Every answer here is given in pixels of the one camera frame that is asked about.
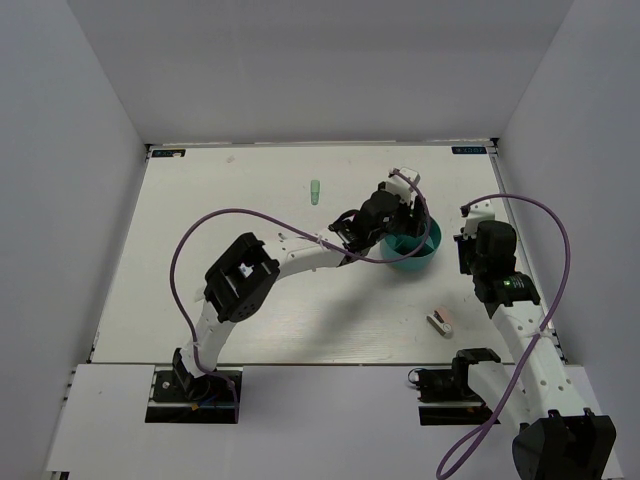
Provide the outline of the mint green highlighter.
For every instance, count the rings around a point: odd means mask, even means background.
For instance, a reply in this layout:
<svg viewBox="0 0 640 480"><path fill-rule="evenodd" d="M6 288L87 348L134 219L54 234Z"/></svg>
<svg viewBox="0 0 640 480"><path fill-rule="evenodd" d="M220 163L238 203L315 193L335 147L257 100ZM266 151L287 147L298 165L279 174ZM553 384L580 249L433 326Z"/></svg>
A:
<svg viewBox="0 0 640 480"><path fill-rule="evenodd" d="M313 206L316 206L319 204L320 193L321 193L321 182L317 179L313 179L310 182L310 203Z"/></svg>

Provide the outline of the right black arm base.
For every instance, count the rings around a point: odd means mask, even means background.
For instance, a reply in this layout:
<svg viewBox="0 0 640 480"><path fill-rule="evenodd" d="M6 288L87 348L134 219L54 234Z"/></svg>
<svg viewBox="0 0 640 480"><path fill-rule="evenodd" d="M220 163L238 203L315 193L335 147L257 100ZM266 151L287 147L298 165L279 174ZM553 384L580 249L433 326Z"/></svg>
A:
<svg viewBox="0 0 640 480"><path fill-rule="evenodd" d="M447 368L409 371L421 426L480 426L491 417L491 409L468 384L469 367L482 362L500 363L501 358L490 348L462 349Z"/></svg>

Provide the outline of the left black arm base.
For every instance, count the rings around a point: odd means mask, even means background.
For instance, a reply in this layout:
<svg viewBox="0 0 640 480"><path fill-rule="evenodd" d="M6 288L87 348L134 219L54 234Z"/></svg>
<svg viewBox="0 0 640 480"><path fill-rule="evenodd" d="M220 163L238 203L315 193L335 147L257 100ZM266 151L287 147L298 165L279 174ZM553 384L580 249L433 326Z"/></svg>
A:
<svg viewBox="0 0 640 480"><path fill-rule="evenodd" d="M232 425L239 419L242 370L223 370L233 384L232 393L227 382L217 377L203 378L193 393L186 393L172 370L154 373L146 408L147 424L207 424Z"/></svg>

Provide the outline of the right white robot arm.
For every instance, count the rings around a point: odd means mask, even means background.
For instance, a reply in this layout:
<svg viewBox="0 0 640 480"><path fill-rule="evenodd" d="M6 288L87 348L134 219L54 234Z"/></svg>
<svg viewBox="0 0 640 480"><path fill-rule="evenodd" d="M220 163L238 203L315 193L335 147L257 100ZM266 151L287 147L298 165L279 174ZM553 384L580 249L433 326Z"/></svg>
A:
<svg viewBox="0 0 640 480"><path fill-rule="evenodd" d="M490 218L466 221L454 238L460 270L508 347L507 372L489 348L464 349L452 361L453 390L479 396L515 431L512 457L522 479L600 479L616 439L611 418L598 415L574 387L529 276L516 269L514 228Z"/></svg>

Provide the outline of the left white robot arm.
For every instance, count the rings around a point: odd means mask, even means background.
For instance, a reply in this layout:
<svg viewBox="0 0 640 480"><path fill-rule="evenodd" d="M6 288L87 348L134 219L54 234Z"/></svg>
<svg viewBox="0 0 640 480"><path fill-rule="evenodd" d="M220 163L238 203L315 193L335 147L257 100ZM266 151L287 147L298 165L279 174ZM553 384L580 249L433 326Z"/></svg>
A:
<svg viewBox="0 0 640 480"><path fill-rule="evenodd" d="M252 232L240 235L205 273L200 318L187 322L191 339L173 355L176 384L186 398L200 401L214 381L230 381L217 370L221 350L234 327L257 313L277 281L370 262L369 251L390 235L411 236L424 244L431 218L419 181L413 170L392 170L360 208L344 212L316 234L286 225L270 241Z"/></svg>

